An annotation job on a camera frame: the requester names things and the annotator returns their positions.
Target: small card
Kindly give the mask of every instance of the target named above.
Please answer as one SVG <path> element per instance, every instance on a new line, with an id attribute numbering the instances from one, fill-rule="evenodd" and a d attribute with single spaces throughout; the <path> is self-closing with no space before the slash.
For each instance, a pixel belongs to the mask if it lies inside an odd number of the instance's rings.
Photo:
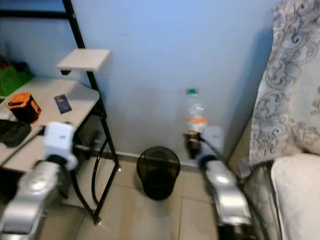
<path id="1" fill-rule="evenodd" d="M 72 110 L 66 95 L 62 94 L 60 96 L 55 96 L 54 100 L 61 114 Z"/>

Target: orange object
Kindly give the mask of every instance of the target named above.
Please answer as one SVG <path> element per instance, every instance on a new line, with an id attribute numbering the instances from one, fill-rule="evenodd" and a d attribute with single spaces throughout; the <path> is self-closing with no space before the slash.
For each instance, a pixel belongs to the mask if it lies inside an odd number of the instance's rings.
<path id="1" fill-rule="evenodd" d="M 8 108 L 21 122 L 34 123 L 38 120 L 41 109 L 30 92 L 15 94 L 8 103 Z"/>

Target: tiled floor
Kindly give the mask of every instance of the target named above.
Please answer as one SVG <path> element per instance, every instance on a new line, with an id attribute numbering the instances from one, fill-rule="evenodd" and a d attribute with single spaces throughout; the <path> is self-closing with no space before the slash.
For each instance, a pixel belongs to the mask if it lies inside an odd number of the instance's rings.
<path id="1" fill-rule="evenodd" d="M 81 208 L 62 205 L 49 213 L 41 240 L 216 240 L 211 200 L 198 172 L 181 171 L 172 195 L 145 196 L 136 164 L 121 162 L 94 226 Z"/>

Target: paisley fabric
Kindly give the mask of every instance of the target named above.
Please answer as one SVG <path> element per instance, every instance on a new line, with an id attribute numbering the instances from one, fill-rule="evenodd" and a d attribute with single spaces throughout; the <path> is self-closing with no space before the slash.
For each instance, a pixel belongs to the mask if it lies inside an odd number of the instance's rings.
<path id="1" fill-rule="evenodd" d="M 273 43 L 252 115 L 250 165 L 320 154 L 320 0 L 273 10 Z"/>

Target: green basket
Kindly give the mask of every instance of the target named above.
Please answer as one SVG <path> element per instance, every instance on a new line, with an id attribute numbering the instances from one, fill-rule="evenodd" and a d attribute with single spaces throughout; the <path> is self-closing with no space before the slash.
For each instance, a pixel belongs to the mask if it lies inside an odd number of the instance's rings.
<path id="1" fill-rule="evenodd" d="M 25 71 L 17 72 L 11 65 L 1 69 L 0 73 L 0 96 L 12 94 L 34 77 L 31 73 Z"/>

